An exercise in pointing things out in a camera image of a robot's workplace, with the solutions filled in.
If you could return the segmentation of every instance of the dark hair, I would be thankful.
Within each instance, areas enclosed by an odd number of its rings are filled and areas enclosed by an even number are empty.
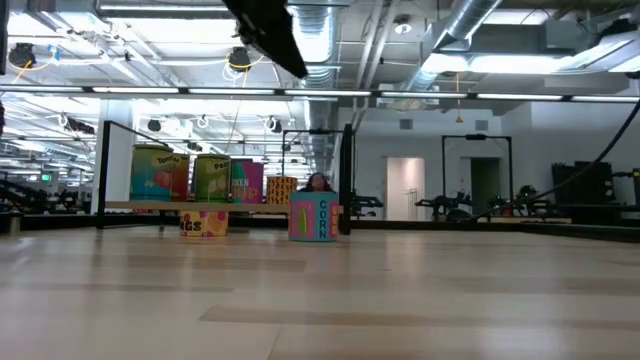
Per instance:
[[[324,188],[322,189],[322,191],[333,191],[333,189],[331,188],[331,185],[329,184],[329,179],[327,179],[327,177],[321,172],[313,173],[311,174],[311,176],[309,176],[309,180],[307,180],[307,186],[305,186],[307,190],[313,189],[313,185],[312,185],[313,178],[316,175],[322,176],[322,180],[324,180]]]

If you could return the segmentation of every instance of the wooden shelf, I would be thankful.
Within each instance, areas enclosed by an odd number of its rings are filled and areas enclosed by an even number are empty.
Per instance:
[[[194,203],[194,202],[162,202],[162,201],[107,201],[105,209],[144,209],[168,211],[226,211],[226,212],[258,212],[265,214],[289,213],[289,205],[270,204],[229,204],[229,203]]]

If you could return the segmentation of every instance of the teal box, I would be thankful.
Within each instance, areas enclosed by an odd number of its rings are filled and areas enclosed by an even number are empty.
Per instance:
[[[338,241],[338,194],[295,192],[289,200],[289,240]]]

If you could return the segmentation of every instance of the black pole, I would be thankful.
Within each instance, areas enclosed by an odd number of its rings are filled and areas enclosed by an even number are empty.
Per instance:
[[[288,131],[285,130],[282,132],[282,176],[284,176],[284,156],[285,156],[285,141],[287,137]]]
[[[355,190],[356,187],[356,174],[357,174],[357,169],[355,168],[355,164],[357,164],[358,162],[358,157],[357,157],[357,153],[356,153],[356,133],[353,133],[353,152],[351,154],[351,158],[353,159],[354,162],[354,169],[353,169],[353,177],[351,180],[351,190]]]
[[[513,201],[513,150],[511,148],[511,136],[505,137],[509,144],[509,199]]]
[[[98,222],[96,227],[104,229],[105,226],[105,203],[107,198],[107,172],[109,168],[109,141],[111,141],[111,120],[106,120],[102,125],[102,149],[100,153],[100,180],[98,188]]]
[[[442,195],[447,196],[447,157],[444,154],[444,143],[447,139],[446,135],[442,136]]]
[[[353,128],[351,124],[344,127],[340,146],[340,187],[339,198],[343,212],[338,229],[342,235],[351,234],[351,179],[353,171]]]
[[[636,206],[640,207],[640,169],[633,169],[633,188],[636,192]]]

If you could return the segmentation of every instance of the spotlight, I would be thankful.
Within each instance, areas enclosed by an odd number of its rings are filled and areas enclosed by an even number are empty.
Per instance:
[[[246,73],[251,70],[251,60],[247,49],[244,47],[235,47],[231,54],[229,54],[229,66],[235,72]]]
[[[62,115],[61,118],[66,119],[66,122],[63,125],[64,129],[67,131],[81,132],[87,135],[95,135],[96,129],[93,126],[87,125],[81,121],[78,121],[74,118],[70,118],[66,115]]]
[[[191,150],[191,151],[197,151],[197,152],[202,152],[202,146],[193,143],[193,142],[189,142],[187,143],[187,149]]]
[[[19,68],[31,69],[36,64],[36,56],[33,54],[33,44],[17,43],[16,47],[9,51],[9,62]]]
[[[396,34],[404,35],[411,32],[413,27],[409,24],[409,20],[411,20],[411,16],[406,14],[396,16],[395,20],[393,20],[393,23],[396,25]]]
[[[280,120],[274,118],[273,115],[269,116],[269,120],[265,121],[264,126],[274,134],[282,133],[282,123],[280,123]]]
[[[162,125],[160,125],[160,121],[158,120],[149,120],[147,123],[147,129],[149,129],[149,131],[158,132],[162,129]]]

